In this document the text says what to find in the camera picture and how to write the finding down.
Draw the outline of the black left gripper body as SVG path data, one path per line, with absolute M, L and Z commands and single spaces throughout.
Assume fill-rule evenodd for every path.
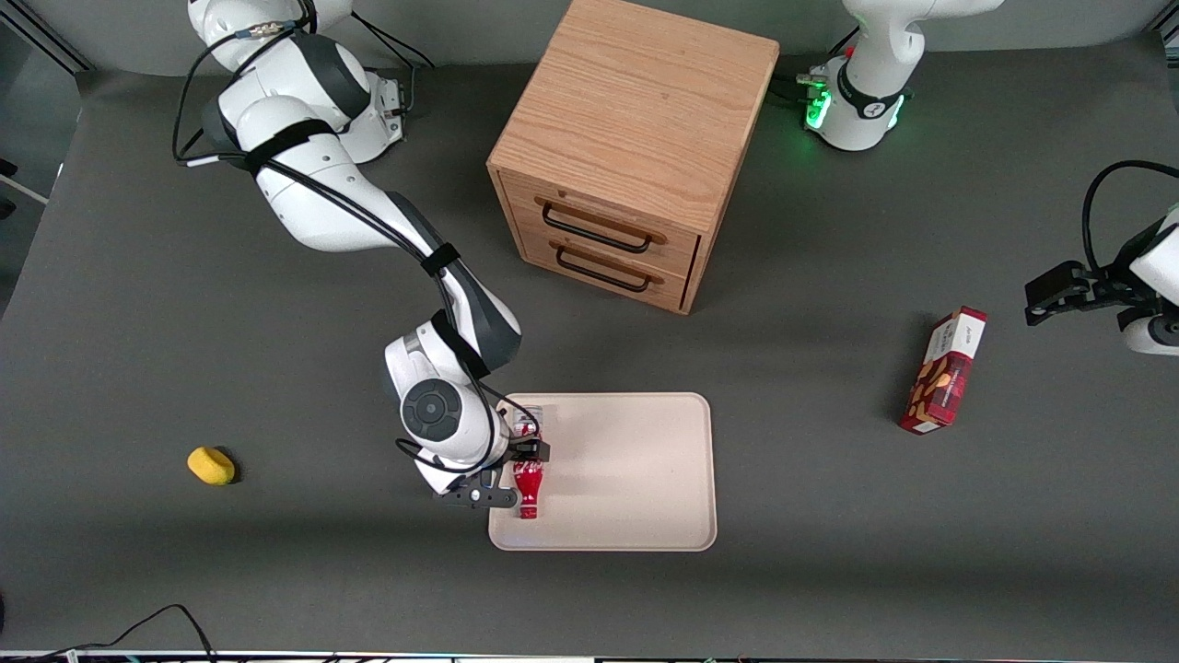
M 1087 261 L 1091 265 L 1093 303 L 1098 308 L 1111 306 L 1152 306 L 1154 291 L 1132 273 L 1131 264 L 1145 252 L 1154 239 L 1153 230 L 1142 230 L 1124 243 L 1109 264 L 1099 267 L 1093 235 L 1087 231 Z

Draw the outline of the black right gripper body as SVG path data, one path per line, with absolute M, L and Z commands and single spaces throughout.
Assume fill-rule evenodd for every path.
M 542 441 L 542 436 L 539 436 L 538 433 L 523 434 L 523 436 L 511 436 L 509 440 L 507 441 L 507 447 L 505 449 L 505 453 L 502 454 L 502 457 L 500 458 L 500 460 L 496 462 L 496 466 L 498 467 L 505 467 L 505 466 L 512 465 L 512 462 L 507 461 L 507 449 L 509 449 L 509 446 L 525 446 L 526 447 L 526 442 L 531 442 L 531 441 Z

